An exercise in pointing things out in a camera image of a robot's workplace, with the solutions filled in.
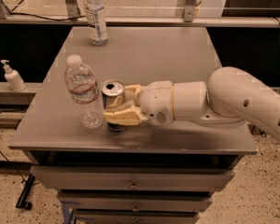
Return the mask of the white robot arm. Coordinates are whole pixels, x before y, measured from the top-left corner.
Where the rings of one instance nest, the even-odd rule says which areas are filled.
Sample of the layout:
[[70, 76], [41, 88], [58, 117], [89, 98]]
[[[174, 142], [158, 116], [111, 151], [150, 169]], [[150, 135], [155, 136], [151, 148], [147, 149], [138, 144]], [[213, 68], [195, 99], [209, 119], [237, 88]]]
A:
[[235, 67], [221, 67], [207, 82], [155, 81], [146, 86], [102, 86], [103, 116], [112, 124], [136, 126], [189, 121], [230, 128], [248, 121], [280, 143], [280, 94]]

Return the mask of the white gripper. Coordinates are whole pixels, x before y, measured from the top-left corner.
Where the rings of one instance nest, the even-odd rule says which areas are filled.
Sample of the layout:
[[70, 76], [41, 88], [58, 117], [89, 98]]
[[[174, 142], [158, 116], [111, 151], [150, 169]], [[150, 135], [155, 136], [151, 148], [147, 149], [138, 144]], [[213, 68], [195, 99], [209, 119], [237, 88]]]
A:
[[104, 111], [105, 120], [112, 124], [136, 126], [148, 120], [153, 125], [172, 124], [173, 83], [155, 81], [147, 86], [140, 84], [125, 87], [125, 101], [139, 101], [140, 107], [132, 105], [120, 111]]

